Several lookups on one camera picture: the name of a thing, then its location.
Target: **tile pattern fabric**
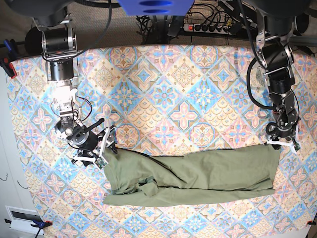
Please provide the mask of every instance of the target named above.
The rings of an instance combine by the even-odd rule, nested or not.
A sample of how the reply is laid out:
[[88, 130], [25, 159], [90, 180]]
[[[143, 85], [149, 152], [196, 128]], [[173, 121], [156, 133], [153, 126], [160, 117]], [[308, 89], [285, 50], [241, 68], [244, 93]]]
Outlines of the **tile pattern fabric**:
[[[89, 50], [78, 58], [78, 95], [93, 112], [86, 124], [115, 124], [118, 146], [149, 155], [183, 155], [265, 141], [272, 115], [251, 103], [249, 49], [140, 46]], [[274, 195], [211, 205], [107, 206], [111, 187], [94, 166], [72, 165], [73, 150], [53, 126], [53, 87], [41, 58], [13, 63], [7, 79], [16, 143], [36, 210], [53, 221], [47, 237], [253, 238], [302, 229], [317, 212], [317, 67], [295, 55], [294, 92], [301, 120], [298, 155], [283, 147]], [[268, 104], [261, 72], [251, 75], [254, 96]], [[83, 111], [89, 107], [83, 104]]]

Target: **red clamp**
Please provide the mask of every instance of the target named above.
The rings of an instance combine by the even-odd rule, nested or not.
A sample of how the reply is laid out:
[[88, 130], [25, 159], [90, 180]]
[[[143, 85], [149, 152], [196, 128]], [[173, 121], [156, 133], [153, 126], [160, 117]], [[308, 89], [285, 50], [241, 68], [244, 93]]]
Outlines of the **red clamp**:
[[0, 59], [0, 66], [5, 70], [9, 77], [15, 78], [17, 76], [13, 64], [10, 63], [7, 58]]

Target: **clamp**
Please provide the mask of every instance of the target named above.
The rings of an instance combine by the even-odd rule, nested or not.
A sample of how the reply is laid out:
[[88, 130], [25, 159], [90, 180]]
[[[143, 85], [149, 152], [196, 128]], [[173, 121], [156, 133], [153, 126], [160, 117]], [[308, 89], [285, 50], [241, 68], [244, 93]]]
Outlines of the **clamp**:
[[46, 222], [38, 222], [38, 221], [33, 220], [33, 222], [35, 223], [35, 225], [31, 224], [31, 226], [33, 226], [35, 228], [39, 228], [39, 231], [37, 232], [35, 238], [38, 237], [38, 235], [42, 229], [44, 229], [45, 227], [49, 227], [49, 226], [53, 225], [53, 222], [47, 222], [47, 221]]
[[0, 66], [5, 70], [9, 77], [15, 78], [17, 76], [13, 64], [10, 63], [7, 58], [0, 59]]

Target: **blue object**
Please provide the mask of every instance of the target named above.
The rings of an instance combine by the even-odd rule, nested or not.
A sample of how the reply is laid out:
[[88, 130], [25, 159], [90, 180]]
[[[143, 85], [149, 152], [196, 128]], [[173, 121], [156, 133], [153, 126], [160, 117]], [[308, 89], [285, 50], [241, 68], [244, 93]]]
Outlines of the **blue object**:
[[194, 0], [118, 0], [118, 2], [129, 16], [185, 16]]
[[3, 43], [4, 43], [5, 47], [8, 48], [9, 52], [13, 50], [12, 44], [9, 40], [4, 40]]
[[46, 222], [37, 222], [35, 220], [33, 220], [33, 223], [35, 223], [39, 229], [43, 229], [46, 224]]

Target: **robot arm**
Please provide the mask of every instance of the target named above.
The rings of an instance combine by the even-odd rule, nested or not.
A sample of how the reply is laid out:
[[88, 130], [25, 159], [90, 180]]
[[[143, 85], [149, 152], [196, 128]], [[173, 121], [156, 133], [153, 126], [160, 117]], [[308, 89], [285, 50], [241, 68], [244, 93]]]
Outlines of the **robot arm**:
[[[258, 35], [256, 38], [255, 55], [260, 65], [265, 69], [265, 82], [269, 98], [273, 106], [264, 106], [252, 97], [250, 87], [250, 72], [257, 61], [253, 59], [248, 68], [247, 87], [251, 100], [259, 107], [273, 110], [275, 122], [266, 126], [269, 137], [268, 143], [276, 149], [280, 145], [280, 138], [286, 138], [287, 145], [296, 153], [300, 149], [297, 139], [297, 124], [300, 120], [299, 112], [295, 109], [295, 94], [291, 86], [295, 84], [292, 71], [294, 57], [289, 47], [289, 38], [293, 34], [295, 16], [303, 13], [310, 4], [310, 0], [246, 0], [257, 9]], [[277, 43], [264, 46], [267, 39], [276, 38]]]
[[[14, 11], [33, 17], [36, 26], [43, 33], [43, 57], [47, 60], [47, 72], [50, 67], [51, 78], [56, 84], [54, 104], [59, 109], [60, 121], [56, 131], [76, 146], [76, 160], [90, 161], [99, 168], [106, 164], [101, 156], [106, 147], [114, 146], [115, 127], [106, 128], [98, 135], [91, 130], [102, 122], [85, 127], [82, 124], [81, 107], [76, 100], [77, 89], [72, 86], [75, 77], [73, 58], [77, 56], [77, 44], [74, 29], [71, 27], [67, 5], [74, 0], [5, 0]], [[290, 141], [293, 151], [299, 149], [296, 142], [296, 128], [299, 113], [295, 109], [295, 94], [291, 86], [295, 84], [291, 65], [294, 62], [291, 48], [288, 45], [293, 33], [295, 16], [303, 13], [311, 0], [245, 0], [254, 6], [258, 15], [257, 48], [254, 49], [257, 60], [253, 60], [248, 68], [247, 86], [251, 100], [259, 107], [273, 110], [275, 122], [266, 127], [269, 143], [277, 148], [283, 144], [280, 138]], [[268, 38], [276, 38], [279, 43], [266, 46]], [[265, 69], [266, 85], [273, 106], [264, 106], [257, 102], [251, 94], [250, 72], [258, 61]]]

